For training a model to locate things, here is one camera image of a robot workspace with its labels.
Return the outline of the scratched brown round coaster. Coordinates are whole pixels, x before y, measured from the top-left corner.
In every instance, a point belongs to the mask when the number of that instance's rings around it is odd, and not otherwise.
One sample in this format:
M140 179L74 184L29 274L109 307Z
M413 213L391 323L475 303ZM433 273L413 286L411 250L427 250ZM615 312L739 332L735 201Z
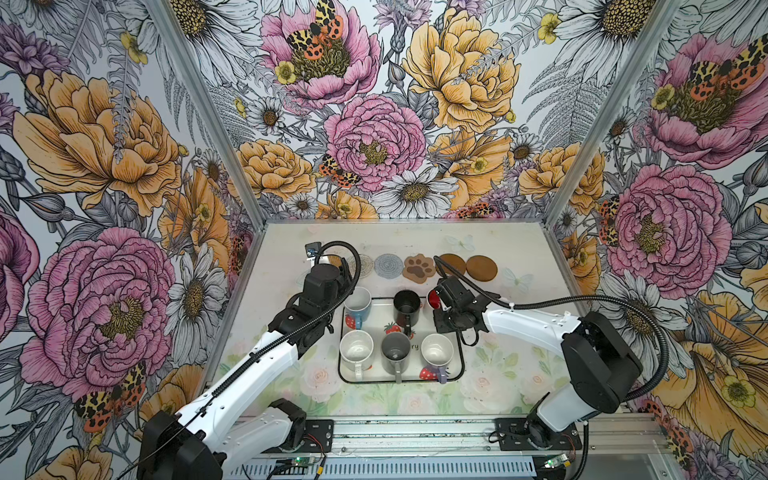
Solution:
M460 274L466 272L466 262L462 257L452 253L445 253L442 254L440 258Z

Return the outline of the blue mug white inside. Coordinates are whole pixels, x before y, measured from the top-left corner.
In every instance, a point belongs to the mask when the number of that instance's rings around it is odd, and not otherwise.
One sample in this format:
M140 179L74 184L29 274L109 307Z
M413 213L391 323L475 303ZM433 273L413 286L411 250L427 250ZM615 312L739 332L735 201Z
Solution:
M370 315L372 296L364 287L356 287L344 302L345 325L353 330L361 330Z

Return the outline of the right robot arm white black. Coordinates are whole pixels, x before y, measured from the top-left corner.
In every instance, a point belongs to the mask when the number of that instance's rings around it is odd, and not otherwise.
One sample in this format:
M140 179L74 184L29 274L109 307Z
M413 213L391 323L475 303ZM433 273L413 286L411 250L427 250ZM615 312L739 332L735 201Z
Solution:
M546 450L577 421L615 412L640 378L638 357L602 314L578 317L509 303L496 294L474 294L449 276L427 295L439 333L472 330L524 340L560 356L569 381L544 395L522 425L505 434L534 449Z

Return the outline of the black mug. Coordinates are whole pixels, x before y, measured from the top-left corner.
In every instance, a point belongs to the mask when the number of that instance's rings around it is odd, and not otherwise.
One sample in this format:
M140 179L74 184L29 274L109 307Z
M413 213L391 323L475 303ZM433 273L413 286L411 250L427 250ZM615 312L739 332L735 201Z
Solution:
M405 335L411 336L419 320L420 296L412 290L401 290L393 297L393 308L395 324Z

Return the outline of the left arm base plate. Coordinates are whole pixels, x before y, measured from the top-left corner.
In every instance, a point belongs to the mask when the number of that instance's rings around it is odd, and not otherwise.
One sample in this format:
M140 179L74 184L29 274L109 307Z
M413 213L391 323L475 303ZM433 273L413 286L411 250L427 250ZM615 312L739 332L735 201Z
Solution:
M309 419L292 425L282 444L265 453L329 453L332 449L335 422Z

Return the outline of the plain brown round coaster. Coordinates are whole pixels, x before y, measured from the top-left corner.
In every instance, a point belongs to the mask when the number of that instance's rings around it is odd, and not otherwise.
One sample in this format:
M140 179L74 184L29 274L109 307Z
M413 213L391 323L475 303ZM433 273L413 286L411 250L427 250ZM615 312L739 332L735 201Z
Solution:
M484 255L474 255L466 261L466 273L479 282L490 282L498 271L496 262Z

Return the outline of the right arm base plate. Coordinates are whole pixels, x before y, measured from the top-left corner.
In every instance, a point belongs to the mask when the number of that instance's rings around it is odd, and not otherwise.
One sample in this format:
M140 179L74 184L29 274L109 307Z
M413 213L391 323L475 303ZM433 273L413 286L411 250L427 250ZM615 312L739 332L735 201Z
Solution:
M498 443L502 451L580 451L583 448L574 423L563 431L555 431L539 420L523 417L496 418L488 440Z

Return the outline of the white mug red inside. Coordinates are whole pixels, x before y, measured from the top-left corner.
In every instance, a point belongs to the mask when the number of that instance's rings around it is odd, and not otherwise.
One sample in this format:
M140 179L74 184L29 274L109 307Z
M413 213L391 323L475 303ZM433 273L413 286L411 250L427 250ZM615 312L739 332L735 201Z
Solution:
M442 303L439 297L438 292L433 289L431 290L427 295L427 302L430 305L430 307L433 310L441 310L442 309Z

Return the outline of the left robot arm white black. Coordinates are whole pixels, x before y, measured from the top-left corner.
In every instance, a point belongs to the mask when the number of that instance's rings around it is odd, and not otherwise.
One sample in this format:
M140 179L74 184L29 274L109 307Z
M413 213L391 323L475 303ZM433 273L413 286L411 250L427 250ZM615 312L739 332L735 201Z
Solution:
M266 450L283 444L294 418L280 408L270 420L233 428L265 388L324 335L359 277L347 264L314 265L303 290L232 370L178 412L160 411L145 424L137 478L220 479L257 451L255 441L263 441Z

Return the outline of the grey woven round coaster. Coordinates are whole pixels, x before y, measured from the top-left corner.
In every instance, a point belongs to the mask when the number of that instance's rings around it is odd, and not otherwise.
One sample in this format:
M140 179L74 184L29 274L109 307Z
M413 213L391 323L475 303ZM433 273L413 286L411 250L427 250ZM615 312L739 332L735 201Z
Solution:
M394 280L402 275L404 268L403 260L392 253L379 255L374 260L375 273L384 279Z

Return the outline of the cork paw print coaster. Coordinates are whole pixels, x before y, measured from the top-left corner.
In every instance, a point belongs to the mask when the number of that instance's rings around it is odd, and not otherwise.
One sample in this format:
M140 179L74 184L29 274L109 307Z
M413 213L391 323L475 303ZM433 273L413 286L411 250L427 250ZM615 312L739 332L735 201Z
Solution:
M424 284L436 274L434 260L423 254L409 256L404 260L402 276L414 283Z

